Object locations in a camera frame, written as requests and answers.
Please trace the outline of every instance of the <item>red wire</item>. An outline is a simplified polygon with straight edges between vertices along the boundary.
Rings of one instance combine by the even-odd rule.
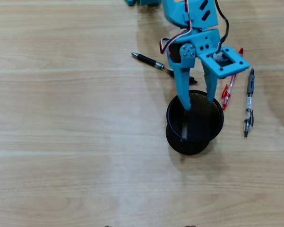
[[[182,36],[188,34],[192,30],[192,24],[191,24],[190,13],[189,13],[189,2],[188,1],[189,0],[185,0],[185,11],[188,13],[189,30],[187,32],[177,34],[175,37],[170,39],[166,43],[166,45],[164,47],[163,47],[163,40],[167,40],[167,39],[166,38],[161,39],[161,41],[160,41],[160,51],[161,51],[161,54],[164,54],[166,52],[166,50],[168,49],[168,47],[170,46],[170,44],[172,44],[177,38],[182,37]]]

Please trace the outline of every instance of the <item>blue 3d-printed part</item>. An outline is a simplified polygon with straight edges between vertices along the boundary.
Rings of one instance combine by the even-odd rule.
[[[133,6],[137,0],[125,0],[129,6]]]
[[[189,18],[184,1],[163,0],[163,9],[170,23],[180,28],[188,27]],[[221,40],[217,29],[208,29],[218,25],[214,0],[190,0],[189,12],[194,29],[176,39],[167,50],[168,62],[174,71],[178,97],[186,110],[191,108],[189,71],[194,68],[195,58],[198,57],[202,61],[209,102],[215,97],[218,79],[242,72],[249,67],[249,64],[229,46],[220,50],[223,60],[228,62],[226,65],[214,59],[214,53],[218,51]]]

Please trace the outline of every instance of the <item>black mesh cup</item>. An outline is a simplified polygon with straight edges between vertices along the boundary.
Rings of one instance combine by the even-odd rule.
[[[189,91],[191,110],[185,111],[176,96],[167,109],[166,137],[170,146],[184,155],[194,155],[203,151],[222,130],[224,113],[216,99],[207,100],[203,91]],[[187,139],[181,139],[183,120],[187,124]]]

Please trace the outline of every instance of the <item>cup rim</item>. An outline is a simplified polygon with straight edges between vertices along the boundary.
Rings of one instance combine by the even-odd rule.
[[[189,90],[189,94],[192,94],[192,93],[197,93],[197,94],[201,94],[201,95],[207,96],[207,93],[206,93],[206,92],[200,91],[200,90]],[[174,98],[171,100],[171,102],[169,103],[168,108],[167,108],[167,112],[166,112],[166,119],[167,119],[167,124],[169,125],[169,128],[171,129],[171,131],[172,131],[177,137],[181,138],[181,136],[173,129],[173,127],[172,127],[172,125],[171,125],[171,122],[170,122],[170,116],[169,116],[169,115],[170,115],[170,114],[169,114],[169,113],[170,113],[170,108],[171,108],[172,104],[173,104],[175,101],[177,101],[178,99],[179,99],[179,97],[176,96],[176,97],[174,97]],[[214,104],[217,106],[217,108],[218,108],[218,110],[219,110],[219,113],[221,114],[221,123],[219,124],[220,127],[216,130],[216,133],[213,134],[213,136],[209,137],[209,138],[206,139],[206,140],[202,140],[202,141],[187,141],[187,142],[189,142],[189,143],[194,143],[194,142],[196,142],[196,143],[209,142],[209,141],[213,140],[213,139],[221,132],[221,130],[222,130],[222,128],[223,128],[223,125],[224,125],[224,112],[223,112],[223,110],[222,110],[221,105],[219,104],[219,102],[218,102],[216,99],[214,99],[213,102],[214,102]]]

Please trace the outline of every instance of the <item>black cable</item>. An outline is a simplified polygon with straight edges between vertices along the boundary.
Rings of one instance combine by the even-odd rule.
[[[225,33],[225,35],[221,38],[221,41],[220,41],[220,42],[221,42],[221,45],[220,45],[220,46],[222,46],[222,43],[225,42],[226,38],[228,37],[230,25],[229,25],[229,21],[228,21],[227,18],[224,16],[224,14],[222,13],[221,9],[219,8],[219,5],[218,5],[217,0],[214,0],[214,2],[215,2],[215,5],[216,5],[216,8],[217,8],[217,11],[218,11],[219,15],[221,15],[221,17],[224,19],[224,21],[226,22],[226,25],[227,25],[226,33]]]

